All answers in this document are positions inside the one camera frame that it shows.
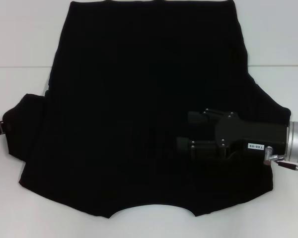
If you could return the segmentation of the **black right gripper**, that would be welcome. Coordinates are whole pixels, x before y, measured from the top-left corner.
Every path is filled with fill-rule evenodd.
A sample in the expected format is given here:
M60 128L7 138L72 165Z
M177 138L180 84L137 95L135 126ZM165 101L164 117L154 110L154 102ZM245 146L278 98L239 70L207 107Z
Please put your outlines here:
M189 124L216 124L215 141L176 138L176 150L190 159L227 159L233 153L264 158L265 148L283 155L287 146L285 125L244 121L233 112L204 109L188 112Z

